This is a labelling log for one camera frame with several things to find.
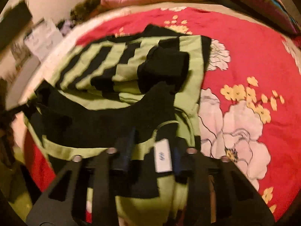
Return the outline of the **green black striped frog sweater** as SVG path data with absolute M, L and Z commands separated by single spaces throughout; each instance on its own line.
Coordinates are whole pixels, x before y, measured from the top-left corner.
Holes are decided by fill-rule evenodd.
M 184 211 L 188 186 L 173 172 L 173 141 L 201 151 L 198 112 L 211 38 L 148 25 L 141 33 L 75 47 L 24 111 L 27 128 L 56 175 L 81 153 L 88 161 L 136 129 L 128 172 L 133 197 L 115 197 L 117 219 L 164 225 Z M 89 172 L 92 225 L 104 205 Z

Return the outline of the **red floral blanket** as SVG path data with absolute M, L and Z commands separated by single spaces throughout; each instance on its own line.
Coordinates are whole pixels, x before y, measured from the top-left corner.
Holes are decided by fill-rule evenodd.
M 81 36 L 46 78 L 37 75 L 35 82 L 40 81 L 32 85 L 30 99 L 75 47 L 110 36 L 132 36 L 148 25 L 211 38 L 199 98 L 201 153 L 228 157 L 257 190 L 276 223 L 300 193 L 299 51 L 278 32 L 190 7 L 117 17 Z M 30 176 L 43 193 L 57 175 L 28 128 L 24 153 Z M 91 192 L 86 199 L 84 219 L 92 225 Z

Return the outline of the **white plastic drawer unit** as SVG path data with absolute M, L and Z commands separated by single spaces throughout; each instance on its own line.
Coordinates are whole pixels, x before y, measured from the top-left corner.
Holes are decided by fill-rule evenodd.
M 51 19 L 40 20 L 24 37 L 29 51 L 42 62 L 63 40 L 63 35 Z

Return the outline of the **brown plush toy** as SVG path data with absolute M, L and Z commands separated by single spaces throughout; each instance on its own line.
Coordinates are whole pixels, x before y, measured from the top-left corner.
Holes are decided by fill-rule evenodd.
M 75 24 L 81 24 L 96 17 L 103 12 L 100 0 L 86 0 L 78 3 L 70 11 L 70 20 Z

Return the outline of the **colourful striped pillow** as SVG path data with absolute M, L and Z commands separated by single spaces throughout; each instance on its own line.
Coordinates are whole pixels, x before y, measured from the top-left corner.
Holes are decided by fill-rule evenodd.
M 254 12 L 265 21 L 290 36 L 300 35 L 300 28 L 279 0 L 231 0 L 245 10 Z

